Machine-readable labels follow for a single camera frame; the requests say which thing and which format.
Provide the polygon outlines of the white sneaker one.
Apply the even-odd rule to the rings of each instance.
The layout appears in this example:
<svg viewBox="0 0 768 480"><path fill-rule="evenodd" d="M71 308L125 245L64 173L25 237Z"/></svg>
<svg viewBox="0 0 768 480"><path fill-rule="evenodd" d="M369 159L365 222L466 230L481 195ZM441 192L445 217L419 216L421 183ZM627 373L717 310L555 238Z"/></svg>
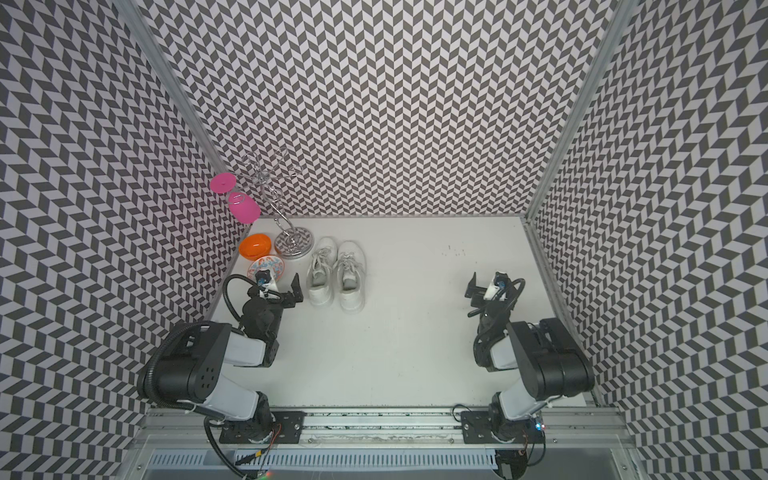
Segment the white sneaker one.
<svg viewBox="0 0 768 480"><path fill-rule="evenodd" d="M345 241L338 246L336 281L341 309L347 313L364 308L366 265L365 254L356 242Z"/></svg>
<svg viewBox="0 0 768 480"><path fill-rule="evenodd" d="M306 285L307 298L313 306L327 306L333 300L333 267L338 258L338 246L331 237L320 238L311 254Z"/></svg>

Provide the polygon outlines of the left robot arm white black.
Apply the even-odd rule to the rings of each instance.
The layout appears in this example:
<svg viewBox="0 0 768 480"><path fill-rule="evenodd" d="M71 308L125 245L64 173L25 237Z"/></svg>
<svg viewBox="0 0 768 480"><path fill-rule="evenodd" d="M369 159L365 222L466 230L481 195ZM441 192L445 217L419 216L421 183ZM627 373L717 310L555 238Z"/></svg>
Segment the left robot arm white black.
<svg viewBox="0 0 768 480"><path fill-rule="evenodd" d="M181 323L140 370L137 391L158 407L194 412L220 429L225 445L297 444L306 413L272 411L265 393L228 378L224 367L269 368L278 349L283 313L303 301L300 279L279 292L267 271L254 280L227 277L222 298L236 325L215 321Z"/></svg>

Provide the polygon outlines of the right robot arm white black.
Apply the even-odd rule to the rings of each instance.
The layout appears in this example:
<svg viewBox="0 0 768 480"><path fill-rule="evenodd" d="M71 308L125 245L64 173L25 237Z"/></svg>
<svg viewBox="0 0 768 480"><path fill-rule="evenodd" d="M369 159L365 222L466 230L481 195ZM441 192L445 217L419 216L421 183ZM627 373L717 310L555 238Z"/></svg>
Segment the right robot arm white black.
<svg viewBox="0 0 768 480"><path fill-rule="evenodd" d="M460 413L466 444L521 444L544 441L539 413L554 400L591 390L595 375L591 362L561 320L536 323L514 321L512 313L525 289L522 278L497 272L481 286L472 276L465 290L478 319L472 344L477 366L490 373L511 371L519 380L492 396L488 408Z"/></svg>

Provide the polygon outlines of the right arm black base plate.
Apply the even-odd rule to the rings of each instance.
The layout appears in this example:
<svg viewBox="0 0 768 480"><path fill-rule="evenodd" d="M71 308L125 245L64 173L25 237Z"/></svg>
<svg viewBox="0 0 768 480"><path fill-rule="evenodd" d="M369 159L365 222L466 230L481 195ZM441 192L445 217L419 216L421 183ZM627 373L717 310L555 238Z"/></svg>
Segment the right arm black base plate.
<svg viewBox="0 0 768 480"><path fill-rule="evenodd" d="M544 430L534 418L508 420L487 410L459 413L465 444L532 445L545 441Z"/></svg>

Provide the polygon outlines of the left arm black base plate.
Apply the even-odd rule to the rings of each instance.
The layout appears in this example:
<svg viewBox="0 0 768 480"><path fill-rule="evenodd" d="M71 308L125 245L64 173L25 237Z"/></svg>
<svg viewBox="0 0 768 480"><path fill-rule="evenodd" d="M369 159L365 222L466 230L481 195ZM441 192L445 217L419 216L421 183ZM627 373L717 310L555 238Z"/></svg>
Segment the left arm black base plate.
<svg viewBox="0 0 768 480"><path fill-rule="evenodd" d="M219 442L225 445L298 444L306 413L300 410L277 411L262 420L225 421Z"/></svg>

